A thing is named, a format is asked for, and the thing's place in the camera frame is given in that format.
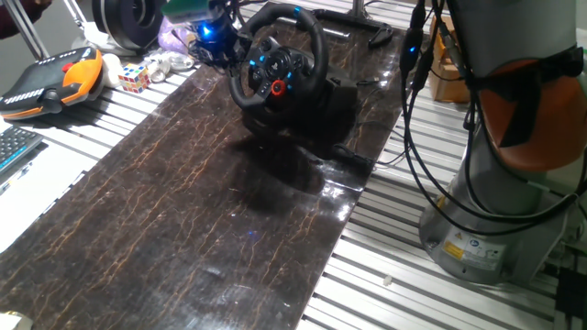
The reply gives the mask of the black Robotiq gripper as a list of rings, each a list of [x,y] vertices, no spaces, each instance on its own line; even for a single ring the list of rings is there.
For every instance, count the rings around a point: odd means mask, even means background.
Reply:
[[[227,67],[239,73],[252,45],[252,38],[238,35],[231,20],[199,21],[190,24],[195,39],[188,43],[188,54],[212,67]]]

